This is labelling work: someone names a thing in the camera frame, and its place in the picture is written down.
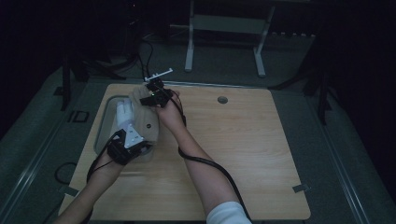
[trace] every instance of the white sleeve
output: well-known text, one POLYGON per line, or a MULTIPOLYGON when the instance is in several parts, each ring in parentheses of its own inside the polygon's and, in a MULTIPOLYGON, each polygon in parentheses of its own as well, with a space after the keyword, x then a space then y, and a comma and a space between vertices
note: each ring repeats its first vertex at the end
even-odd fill
POLYGON ((221 224, 221 223, 237 223, 245 224, 251 223, 245 215, 244 209, 240 203, 227 202, 216 206, 206 218, 206 224, 221 224))

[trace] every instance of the wooden table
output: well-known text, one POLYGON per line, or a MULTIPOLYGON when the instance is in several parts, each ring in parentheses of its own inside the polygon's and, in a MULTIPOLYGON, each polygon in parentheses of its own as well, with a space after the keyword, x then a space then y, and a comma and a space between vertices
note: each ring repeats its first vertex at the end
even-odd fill
MULTIPOLYGON (((109 98, 136 85, 108 86, 70 187, 82 189, 109 98)), ((180 91, 187 125, 198 143, 233 176, 253 220, 307 219, 310 210, 271 92, 260 89, 167 86, 180 91), (228 99, 218 102, 219 96, 228 99)), ((148 162, 131 162, 93 209, 99 220, 205 220, 177 142, 160 127, 148 162)), ((62 212, 73 198, 65 196, 62 212)))

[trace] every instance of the dark floor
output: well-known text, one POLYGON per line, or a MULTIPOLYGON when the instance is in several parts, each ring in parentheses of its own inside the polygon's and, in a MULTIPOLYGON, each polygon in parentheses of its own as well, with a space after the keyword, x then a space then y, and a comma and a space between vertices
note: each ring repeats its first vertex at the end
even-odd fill
MULTIPOLYGON (((165 82, 255 88, 267 88, 294 76, 313 40, 304 36, 268 36, 262 53, 268 75, 260 78, 249 46, 198 42, 192 72, 185 73, 187 45, 180 41, 183 36, 176 35, 174 42, 167 43, 158 41, 155 35, 146 39, 153 46, 150 71, 161 73, 169 67, 175 70, 163 77, 165 82)), ((149 53, 149 45, 143 45, 144 61, 149 53)), ((62 83, 61 71, 47 79, 1 142, 1 223, 42 223, 52 209, 55 213, 49 220, 55 218, 63 195, 58 192, 62 184, 53 174, 65 162, 78 162, 106 86, 113 82, 140 82, 141 77, 137 64, 119 72, 128 77, 125 81, 93 72, 87 83, 73 80, 72 101, 62 112, 62 98, 52 95, 62 83), (67 121, 72 111, 89 112, 88 121, 67 121)), ((346 112, 329 96, 331 110, 326 112, 327 125, 323 126, 316 113, 318 95, 302 94, 305 82, 272 91, 297 171, 302 183, 311 188, 306 198, 312 215, 305 223, 396 223, 395 204, 346 112)), ((66 168, 62 178, 67 180, 74 169, 66 168)), ((265 223, 291 224, 301 220, 265 223)))

